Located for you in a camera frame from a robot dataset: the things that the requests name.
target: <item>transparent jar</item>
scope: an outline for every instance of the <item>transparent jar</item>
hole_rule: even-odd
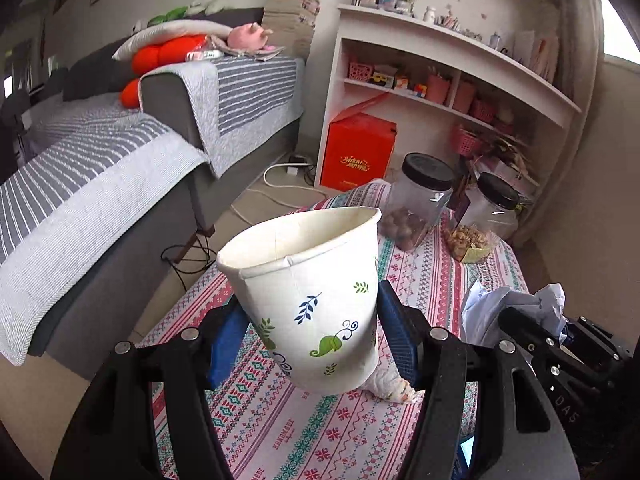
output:
[[[478,184],[466,190],[444,232],[451,256],[463,264],[484,262],[498,242],[518,228],[514,209],[519,202],[518,192],[503,179],[481,173]]]
[[[413,251],[440,221],[452,193],[453,170],[441,160],[423,153],[409,153],[393,183],[380,234],[403,251]]]

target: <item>blue leaf print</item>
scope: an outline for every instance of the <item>blue leaf print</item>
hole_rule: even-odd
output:
[[[314,311],[314,307],[318,306],[318,296],[320,296],[320,294],[322,294],[322,292],[316,296],[307,296],[306,301],[303,301],[298,306],[300,311],[293,321],[297,321],[298,324],[301,324],[305,319],[311,320],[311,313]]]

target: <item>orange cushion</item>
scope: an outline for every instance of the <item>orange cushion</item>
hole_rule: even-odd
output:
[[[140,100],[138,99],[138,83],[140,78],[134,79],[120,93],[120,102],[125,108],[140,108]]]
[[[151,72],[153,69],[158,68],[158,53],[160,52],[159,45],[149,45],[145,48],[141,48],[136,52],[136,55],[131,60],[131,68],[136,75],[144,75],[147,72]]]
[[[205,39],[204,34],[198,36],[183,36],[167,41],[160,47],[158,61],[160,66],[171,63],[184,63],[187,53],[198,47]]]

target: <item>tablecloth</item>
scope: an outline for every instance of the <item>tablecloth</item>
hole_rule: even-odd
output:
[[[388,191],[389,184],[376,181],[311,208],[380,206]],[[378,239],[378,278],[389,280],[402,303],[420,308],[433,326],[459,333],[462,298],[476,279],[487,290],[508,285],[527,291],[506,243],[484,264],[462,265],[449,256],[441,230],[442,225],[413,253],[399,250],[387,238]],[[197,326],[232,293],[224,275],[210,268],[141,345],[168,341],[183,328]],[[388,366],[392,357],[380,327],[378,341],[380,365]],[[467,383],[466,393],[463,434],[474,426],[475,385]],[[420,402],[392,404],[361,390],[322,397],[295,388],[253,328],[245,335],[230,377],[207,394],[207,400],[226,460],[234,478],[242,480],[391,479],[420,412]],[[178,478],[161,386],[154,393],[153,410],[162,471]]]

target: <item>paper cup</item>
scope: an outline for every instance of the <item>paper cup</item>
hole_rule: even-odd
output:
[[[218,253],[218,269],[280,369],[323,395],[360,386],[378,364],[380,210],[342,207],[255,225]]]

